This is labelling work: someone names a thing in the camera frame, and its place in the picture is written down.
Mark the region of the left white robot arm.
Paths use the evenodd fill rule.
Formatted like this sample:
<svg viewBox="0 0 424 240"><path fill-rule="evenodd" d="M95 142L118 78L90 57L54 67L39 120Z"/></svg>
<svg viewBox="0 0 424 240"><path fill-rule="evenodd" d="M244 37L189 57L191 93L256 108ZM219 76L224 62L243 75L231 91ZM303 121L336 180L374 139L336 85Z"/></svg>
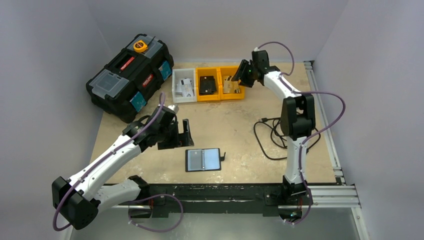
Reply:
<svg viewBox="0 0 424 240"><path fill-rule="evenodd" d="M124 182L105 185L119 169L146 149L158 150L192 147L188 119L182 121L179 132L176 105L156 107L152 115L131 122L116 141L96 160L69 178L59 176L51 185L55 213L52 226L57 232L72 226L81 230L98 213L121 203L151 204L155 198L168 197L167 193L151 194L150 185L134 175Z"/></svg>

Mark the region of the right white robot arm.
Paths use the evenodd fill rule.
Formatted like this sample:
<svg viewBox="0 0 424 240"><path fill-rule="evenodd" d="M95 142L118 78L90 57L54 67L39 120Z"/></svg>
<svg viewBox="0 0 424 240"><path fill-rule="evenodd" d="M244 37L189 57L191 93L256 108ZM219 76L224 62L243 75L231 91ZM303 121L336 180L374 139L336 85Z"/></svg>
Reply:
<svg viewBox="0 0 424 240"><path fill-rule="evenodd" d="M307 192L305 161L308 141L316 126L315 100L301 93L276 67L271 66L266 50L254 49L252 59L243 59L233 81L251 88L255 82L271 90L282 101L280 129L287 139L287 164L280 196L288 204Z"/></svg>

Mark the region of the black leather card holder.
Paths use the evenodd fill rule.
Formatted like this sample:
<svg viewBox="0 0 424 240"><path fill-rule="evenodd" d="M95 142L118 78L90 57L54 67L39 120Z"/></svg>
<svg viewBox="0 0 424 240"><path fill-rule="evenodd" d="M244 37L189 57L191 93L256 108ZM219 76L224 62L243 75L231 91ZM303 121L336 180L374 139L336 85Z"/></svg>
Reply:
<svg viewBox="0 0 424 240"><path fill-rule="evenodd" d="M186 172L220 171L226 152L219 148L187 149L185 151Z"/></svg>

